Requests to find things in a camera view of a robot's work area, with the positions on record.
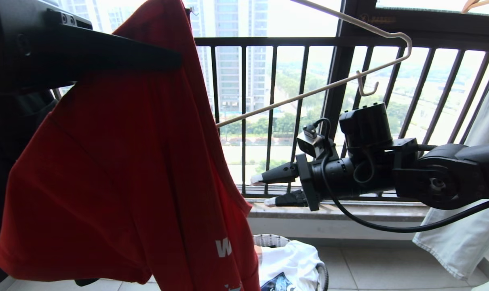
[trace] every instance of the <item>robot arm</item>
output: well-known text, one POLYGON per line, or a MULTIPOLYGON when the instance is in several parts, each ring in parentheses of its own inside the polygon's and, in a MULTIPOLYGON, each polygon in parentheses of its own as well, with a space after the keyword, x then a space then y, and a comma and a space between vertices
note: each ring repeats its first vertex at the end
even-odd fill
POLYGON ((300 149, 313 156, 314 161, 308 162, 307 156, 300 154, 296 162, 252 180, 257 185, 294 182, 300 177, 303 192, 269 199, 265 201, 268 206, 309 206, 314 211, 324 199, 387 190, 396 190, 398 197, 413 198, 438 209, 456 209, 489 199, 489 144, 434 147, 419 145, 415 138, 394 140, 384 103, 340 116, 349 158, 340 158, 333 140, 317 134, 316 126, 304 127, 297 138, 300 149), (419 157, 421 151, 428 153, 419 157))

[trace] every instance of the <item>tiled floor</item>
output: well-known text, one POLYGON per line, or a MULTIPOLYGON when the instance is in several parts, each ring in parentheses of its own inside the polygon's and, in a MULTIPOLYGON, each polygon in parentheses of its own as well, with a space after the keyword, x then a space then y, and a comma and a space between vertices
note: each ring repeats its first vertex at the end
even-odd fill
MULTIPOLYGON (((330 291, 471 291, 488 279, 476 270, 467 281, 455 279, 429 253, 418 249, 318 247, 329 270, 330 291)), ((99 280, 85 287, 73 281, 53 283, 18 280, 8 291, 158 291, 146 285, 99 280)))

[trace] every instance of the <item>white laundry basket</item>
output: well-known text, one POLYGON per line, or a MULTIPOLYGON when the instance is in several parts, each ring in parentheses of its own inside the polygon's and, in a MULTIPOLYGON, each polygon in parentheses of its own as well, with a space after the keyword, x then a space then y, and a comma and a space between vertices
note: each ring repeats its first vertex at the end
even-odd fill
MULTIPOLYGON (((253 241, 254 244, 259 247, 284 247, 289 243, 289 239, 276 234, 256 234, 253 236, 253 241)), ((329 285, 329 273, 327 272, 327 267, 324 263, 319 263, 316 265, 316 270, 318 271, 316 291, 326 291, 329 285)))

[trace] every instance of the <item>red t-shirt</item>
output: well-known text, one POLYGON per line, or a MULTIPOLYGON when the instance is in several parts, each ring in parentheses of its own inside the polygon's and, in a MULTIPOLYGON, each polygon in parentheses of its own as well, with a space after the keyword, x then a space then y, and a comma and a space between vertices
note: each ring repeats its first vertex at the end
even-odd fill
POLYGON ((115 34, 182 54, 169 72, 78 82, 13 167, 0 267, 164 291, 258 291, 246 203, 226 166, 181 0, 149 0, 115 34))

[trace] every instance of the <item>high-rise building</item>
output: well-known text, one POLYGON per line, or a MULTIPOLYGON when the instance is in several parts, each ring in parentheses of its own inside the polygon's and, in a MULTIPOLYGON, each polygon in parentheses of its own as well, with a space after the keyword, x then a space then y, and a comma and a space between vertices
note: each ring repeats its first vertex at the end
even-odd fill
MULTIPOLYGON (((193 8, 191 27, 194 37, 265 37, 268 24, 268 0, 183 0, 193 8)), ((136 7, 110 5, 107 0, 59 0, 60 6, 89 19, 97 31, 111 33, 135 11, 136 7)), ((246 111, 265 105, 269 91, 266 80, 266 47, 250 46, 246 50, 246 64, 242 63, 241 48, 221 46, 215 50, 217 95, 222 118, 239 114, 243 101, 246 111), (242 77, 246 66, 246 98, 243 100, 242 77)), ((211 107, 214 109, 214 86, 211 74, 211 48, 198 47, 205 85, 211 107)))

